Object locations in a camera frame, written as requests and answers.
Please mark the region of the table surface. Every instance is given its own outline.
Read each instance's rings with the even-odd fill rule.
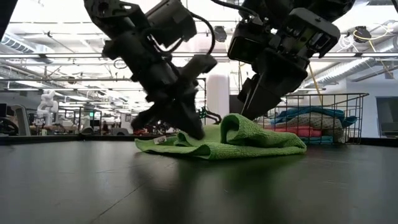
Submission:
[[[0,223],[397,223],[398,149],[204,161],[133,142],[0,146]]]

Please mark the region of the green microfiber cloth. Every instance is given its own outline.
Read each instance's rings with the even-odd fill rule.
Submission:
[[[264,130],[239,114],[227,115],[220,125],[206,125],[204,131],[202,140],[181,131],[160,144],[136,139],[136,146],[143,152],[184,154],[203,159],[285,156],[304,153],[307,149],[295,134]]]

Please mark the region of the ceiling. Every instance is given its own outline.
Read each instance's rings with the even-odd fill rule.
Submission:
[[[134,1],[126,2],[138,3],[144,12],[155,6],[159,0]],[[227,33],[232,33],[234,27],[239,21],[238,12],[234,9],[228,9],[214,4],[209,0],[183,0],[184,5],[205,19],[209,20],[213,26],[224,26]],[[393,6],[365,6],[358,4],[353,10],[342,18],[334,22],[340,28],[341,33],[345,33],[356,26],[366,26],[368,30],[373,30],[372,35],[383,35],[385,30],[380,26],[388,27],[389,33],[374,43],[385,41],[395,35],[398,23],[386,21],[398,21],[398,14]],[[210,37],[207,35],[208,28],[205,24],[197,22],[198,34],[189,42],[183,43],[176,52],[186,55],[194,52],[206,52],[210,47]],[[11,23],[7,28],[7,33],[15,35],[16,38],[24,43],[34,46],[46,46],[41,48],[47,53],[101,53],[104,40],[107,37],[91,23],[90,18],[85,11],[82,0],[19,0],[14,11]],[[217,43],[215,52],[226,53],[228,48],[229,35],[226,43]],[[347,41],[341,45],[337,45],[331,52],[346,52],[352,48],[345,49]],[[356,44],[359,51],[369,49],[368,44]],[[0,48],[5,53],[15,54],[15,50],[9,48]],[[173,62],[177,66],[184,65],[189,57],[177,57]],[[44,73],[44,66],[37,66],[37,62],[30,60],[9,60],[29,70]],[[336,62],[312,62],[311,66],[314,73],[319,73]],[[51,78],[76,77],[76,78],[129,78],[131,72],[128,69],[117,69],[113,62],[103,58],[65,58],[54,60],[54,66],[47,67],[47,74],[52,73]],[[213,69],[212,73],[230,73],[231,89],[238,89],[238,63],[229,61],[226,58],[219,61],[218,66]],[[243,79],[253,75],[249,65],[241,67]],[[71,85],[62,83],[64,88],[84,88],[87,86],[95,88],[136,88],[137,91],[105,91],[107,95],[114,98],[123,97],[130,104],[129,108],[138,111],[144,110],[150,106],[145,102],[145,93],[139,91],[141,86],[133,82],[78,82]],[[91,93],[82,91],[81,94],[87,96]],[[203,103],[204,91],[200,89],[197,102],[199,105]]]

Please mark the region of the metal wire basket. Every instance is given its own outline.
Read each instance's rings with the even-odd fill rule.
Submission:
[[[359,144],[367,93],[288,95],[256,120],[264,129],[294,133],[305,144]]]

